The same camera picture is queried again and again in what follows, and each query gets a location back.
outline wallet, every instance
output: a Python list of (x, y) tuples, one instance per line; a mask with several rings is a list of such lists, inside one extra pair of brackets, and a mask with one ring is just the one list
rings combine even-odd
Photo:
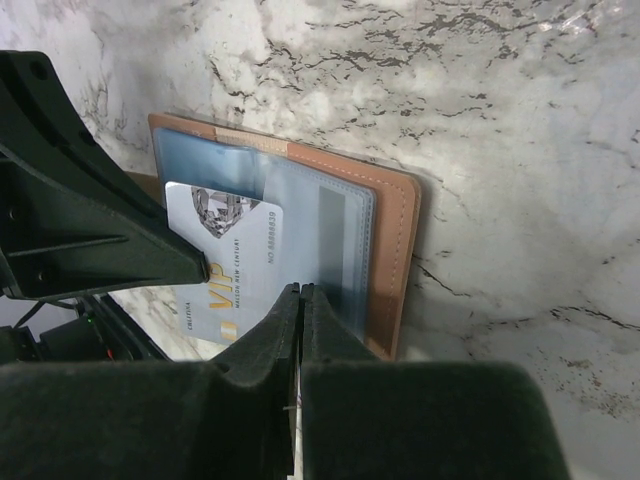
[(253, 147), (371, 189), (376, 205), (364, 341), (379, 357), (395, 358), (421, 202), (420, 185), (413, 177), (306, 145), (175, 115), (151, 114), (149, 126), (152, 134), (165, 128)]
[(371, 189), (279, 155), (169, 129), (156, 129), (153, 143), (163, 183), (204, 187), (281, 207), (285, 253), (276, 291), (293, 282), (321, 285), (338, 318), (364, 339), (375, 209)]

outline white card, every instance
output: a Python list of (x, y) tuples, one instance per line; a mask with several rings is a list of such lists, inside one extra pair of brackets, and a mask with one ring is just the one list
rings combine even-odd
[(209, 282), (174, 287), (183, 331), (230, 344), (271, 309), (278, 285), (282, 208), (217, 190), (169, 182), (169, 228), (204, 252)]

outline white marble countertop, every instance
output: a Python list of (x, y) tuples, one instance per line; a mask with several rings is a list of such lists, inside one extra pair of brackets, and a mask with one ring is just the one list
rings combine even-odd
[[(179, 109), (419, 175), (403, 356), (523, 365), (581, 478), (637, 478), (637, 1), (0, 5), (0, 48), (46, 52), (125, 169)], [(216, 353), (167, 289), (116, 298), (172, 357)]]

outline leather cover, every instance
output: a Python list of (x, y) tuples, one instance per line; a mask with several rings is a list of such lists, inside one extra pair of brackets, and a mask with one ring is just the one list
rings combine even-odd
[(174, 115), (151, 114), (149, 126), (152, 135), (156, 128), (167, 128), (254, 147), (371, 188), (376, 194), (376, 218), (365, 344), (382, 358), (395, 358), (420, 209), (420, 185), (413, 177), (306, 145)]

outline marble surface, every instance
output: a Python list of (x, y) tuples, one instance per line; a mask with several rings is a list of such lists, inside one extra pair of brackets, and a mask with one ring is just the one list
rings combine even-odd
[[(96, 139), (153, 172), (183, 111), (417, 175), (408, 359), (504, 359), (543, 388), (576, 478), (640, 469), (635, 0), (5, 0)], [(175, 358), (171, 294), (117, 295)]]

